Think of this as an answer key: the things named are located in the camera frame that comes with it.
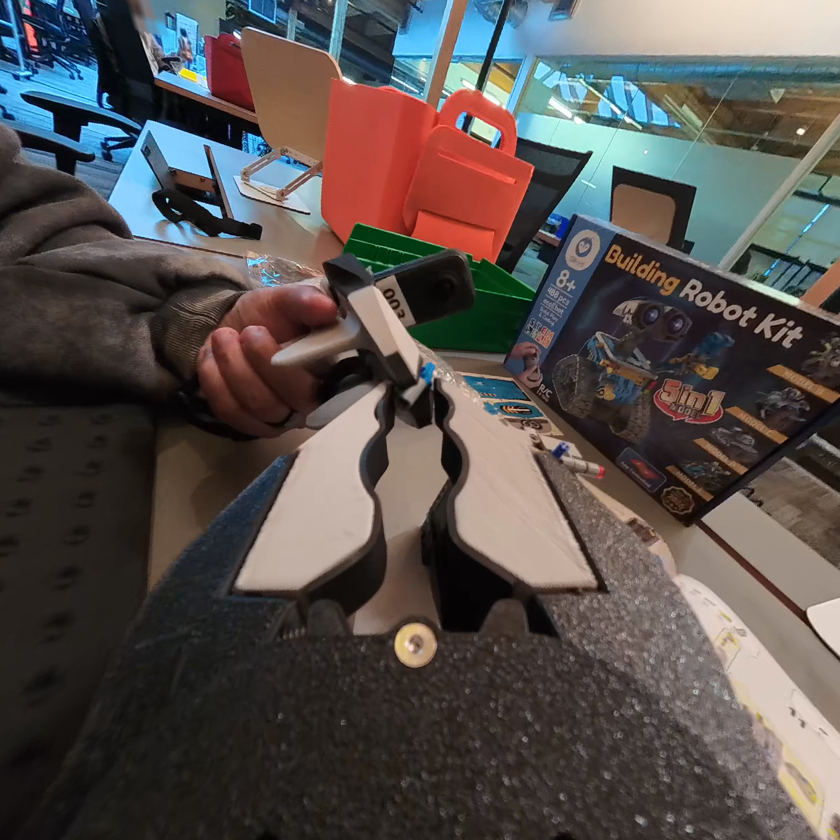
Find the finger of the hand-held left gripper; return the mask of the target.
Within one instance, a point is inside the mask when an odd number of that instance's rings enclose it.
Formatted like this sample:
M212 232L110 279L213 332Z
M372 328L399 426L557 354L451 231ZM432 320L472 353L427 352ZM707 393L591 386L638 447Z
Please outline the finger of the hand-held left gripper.
M348 320L356 326L352 348L373 354L385 378L399 392L421 379L423 357L412 336L375 286L362 287L347 298Z

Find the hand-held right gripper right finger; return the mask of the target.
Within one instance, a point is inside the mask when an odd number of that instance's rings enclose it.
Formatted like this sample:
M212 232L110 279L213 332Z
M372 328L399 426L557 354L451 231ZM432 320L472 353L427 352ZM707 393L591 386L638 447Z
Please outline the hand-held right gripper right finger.
M434 420L447 480L425 520L425 566L441 629L553 634L543 597L601 580L539 451L454 381L434 382Z

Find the grey blue block model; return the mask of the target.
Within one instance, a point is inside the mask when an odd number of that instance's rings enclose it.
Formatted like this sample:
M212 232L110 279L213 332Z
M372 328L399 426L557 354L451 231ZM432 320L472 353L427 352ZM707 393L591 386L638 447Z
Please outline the grey blue block model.
M551 455L552 458L572 473L597 480L604 477L605 469L603 466L583 459L573 451L571 444L564 440L555 440L553 438L543 439L537 436L532 439L532 446L539 452Z

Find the person's left forearm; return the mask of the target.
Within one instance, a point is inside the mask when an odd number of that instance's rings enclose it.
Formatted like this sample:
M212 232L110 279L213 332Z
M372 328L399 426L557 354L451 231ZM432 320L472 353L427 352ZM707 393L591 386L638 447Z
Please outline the person's left forearm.
M133 238L74 176L1 132L2 398L162 401L256 285L215 256Z

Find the grey desk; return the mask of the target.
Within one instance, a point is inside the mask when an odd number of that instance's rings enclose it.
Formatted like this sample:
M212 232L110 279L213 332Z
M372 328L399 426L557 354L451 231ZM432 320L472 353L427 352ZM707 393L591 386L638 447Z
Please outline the grey desk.
M261 240L209 237L190 224L165 220L152 201L152 193L160 185L142 154L147 133L152 133L168 164L197 175L211 173L203 148L208 145L213 150L233 216L239 221L259 224L263 228ZM238 191L235 177L255 160L254 155L223 143L161 122L148 121L122 168L109 204L122 216L135 238L231 257L244 258L252 251L288 258L311 267L320 267L323 261L337 256L343 249L343 242L322 220L321 180L313 178L296 192L309 210L308 214L274 207L244 197Z
M275 438L238 443L209 434L177 419L161 420L157 434L154 524L150 583L163 572L237 495L278 457L294 452L312 435L302 428ZM381 492L389 568L385 583L359 627L377 632L375 610L406 595L421 613L430 608L429 592L412 580L419 575L419 528L445 473L440 464L441 434L435 427L412 429L398 421L387 438L389 468ZM623 504L665 540L678 573L709 587L734 609L763 643L772 635L808 629L762 588L697 523L686 526L670 516L627 474L607 465L605 477L591 481L593 493Z
M737 494L696 525L839 656L839 571Z

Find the person's left hand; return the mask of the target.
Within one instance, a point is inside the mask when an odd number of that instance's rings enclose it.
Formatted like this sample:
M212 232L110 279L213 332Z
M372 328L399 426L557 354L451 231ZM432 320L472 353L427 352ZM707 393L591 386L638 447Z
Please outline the person's left hand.
M273 438L319 406L320 380L273 365L283 345L331 326L334 300L310 285L263 287L240 297L196 357L201 394L216 419L254 438Z

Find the green plastic bin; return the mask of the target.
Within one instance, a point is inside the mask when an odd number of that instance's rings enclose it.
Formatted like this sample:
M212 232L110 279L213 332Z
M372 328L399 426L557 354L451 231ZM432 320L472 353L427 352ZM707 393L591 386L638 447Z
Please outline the green plastic bin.
M343 249L374 273L442 250L443 246L365 224L353 226ZM474 306L408 331L432 350L505 354L531 309L535 291L496 264L472 256L468 260L476 288Z

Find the orange felt bag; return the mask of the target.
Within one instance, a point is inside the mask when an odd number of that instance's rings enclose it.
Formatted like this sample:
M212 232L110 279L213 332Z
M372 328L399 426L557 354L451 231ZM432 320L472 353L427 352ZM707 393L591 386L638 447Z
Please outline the orange felt bag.
M333 80L321 215L495 262L532 180L509 111L461 88L440 109L392 87Z

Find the black mesh chair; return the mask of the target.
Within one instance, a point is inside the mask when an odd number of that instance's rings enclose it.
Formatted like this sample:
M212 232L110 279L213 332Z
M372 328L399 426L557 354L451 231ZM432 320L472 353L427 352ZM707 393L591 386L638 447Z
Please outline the black mesh chair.
M496 264L512 273L527 246L548 220L592 157L592 151L564 150L519 137L516 156L533 173Z

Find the dark blue toy kit box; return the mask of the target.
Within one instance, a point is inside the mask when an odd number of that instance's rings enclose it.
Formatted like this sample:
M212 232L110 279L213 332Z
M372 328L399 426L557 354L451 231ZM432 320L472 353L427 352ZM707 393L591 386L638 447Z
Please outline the dark blue toy kit box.
M575 214L505 367L688 524L838 418L838 315Z

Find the black framed tan board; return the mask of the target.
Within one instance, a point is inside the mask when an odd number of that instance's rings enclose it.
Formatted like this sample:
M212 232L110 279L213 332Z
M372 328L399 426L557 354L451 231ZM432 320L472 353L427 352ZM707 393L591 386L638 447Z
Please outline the black framed tan board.
M614 165L610 222L689 255L694 243L686 234L696 196L694 185Z

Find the dark dotted cloth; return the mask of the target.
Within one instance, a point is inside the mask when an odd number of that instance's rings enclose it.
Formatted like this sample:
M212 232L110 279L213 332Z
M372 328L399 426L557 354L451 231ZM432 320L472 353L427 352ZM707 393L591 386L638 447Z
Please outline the dark dotted cloth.
M79 736L148 581L155 429L145 407L2 390L1 832Z

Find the red bag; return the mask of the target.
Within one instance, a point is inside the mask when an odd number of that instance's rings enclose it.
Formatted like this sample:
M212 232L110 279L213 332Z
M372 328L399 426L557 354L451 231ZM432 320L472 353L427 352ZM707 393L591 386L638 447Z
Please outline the red bag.
M249 112L255 112L242 40L236 34L204 36L206 78L211 94Z

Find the open instruction booklet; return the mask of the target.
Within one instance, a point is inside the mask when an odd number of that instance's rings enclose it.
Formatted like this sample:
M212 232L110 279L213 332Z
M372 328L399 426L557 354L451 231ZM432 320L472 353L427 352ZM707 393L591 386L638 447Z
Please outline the open instruction booklet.
M838 839L838 731L719 595L677 572L667 545L645 520L634 514L618 519L658 556L697 615L778 782L818 837Z

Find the black office chair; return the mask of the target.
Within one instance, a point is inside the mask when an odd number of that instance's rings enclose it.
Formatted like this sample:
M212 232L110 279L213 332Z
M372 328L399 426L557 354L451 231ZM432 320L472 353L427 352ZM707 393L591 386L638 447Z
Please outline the black office chair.
M60 172L75 175L78 163L89 164L96 159L95 154L86 152L78 142L61 134L22 123L13 125L4 122L3 126L16 132L24 148L53 154L56 157L56 167Z
M131 150L137 143L142 126L118 112L56 94L26 90L20 93L27 104L48 111L52 115L53 130L70 140L79 141L82 128L90 124L112 127L122 132L120 136L108 136L100 142L101 158L108 163L112 153Z

